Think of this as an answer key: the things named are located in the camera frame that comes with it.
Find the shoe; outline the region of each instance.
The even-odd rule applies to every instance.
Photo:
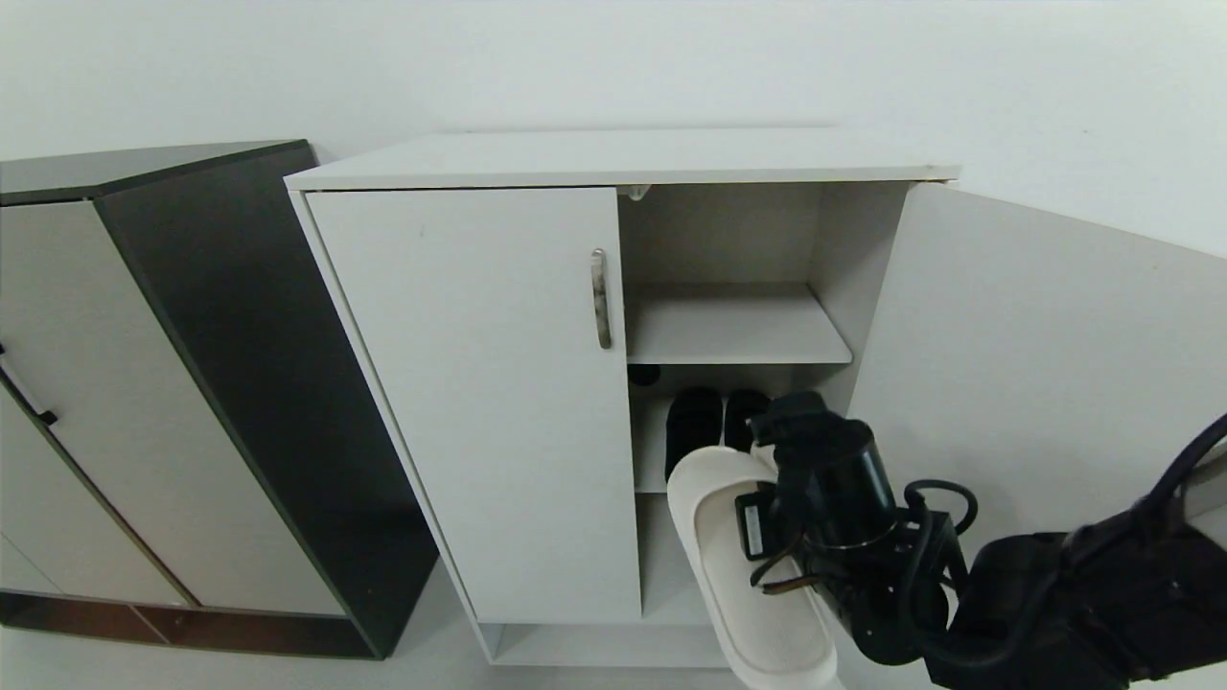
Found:
[[[757,390],[734,390],[724,410],[724,444],[748,453],[755,444],[750,417],[766,413],[771,398]]]
[[[724,400],[710,388],[687,388],[677,394],[665,419],[665,481],[692,451],[720,444]]]

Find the open cabinet door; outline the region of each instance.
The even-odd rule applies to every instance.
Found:
[[[980,497],[969,557],[1072,529],[1126,508],[1227,410],[1225,308],[1227,260],[919,184],[850,415],[897,492],[936,476]]]

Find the dark gray cabinet side panel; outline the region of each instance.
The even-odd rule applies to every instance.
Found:
[[[281,180],[313,165],[303,146],[97,205],[252,470],[388,653],[436,549]]]
[[[0,161],[0,206],[94,199],[270,151],[303,146],[302,140],[237,141]]]

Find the gray floor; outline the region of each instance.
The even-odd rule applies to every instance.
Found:
[[[163,649],[5,630],[4,690],[744,690],[729,673],[491,668],[447,573],[437,568],[400,647],[385,662]]]

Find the white shoe cabinet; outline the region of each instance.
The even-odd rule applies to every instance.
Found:
[[[682,388],[817,389],[888,459],[921,420],[935,449],[915,474],[950,475],[941,448],[993,457],[1029,428],[1018,377],[1081,373],[1070,341],[1101,347],[1104,381],[1171,373],[1158,343],[1119,346],[1128,329],[1191,320],[1157,303],[1173,291],[1227,303],[1221,260],[944,184],[957,174],[789,129],[436,135],[287,178],[493,663],[726,665],[663,495]],[[633,386],[628,365],[660,379]],[[1195,378],[1162,388],[1216,409]],[[1114,413],[1130,419],[1101,400]]]

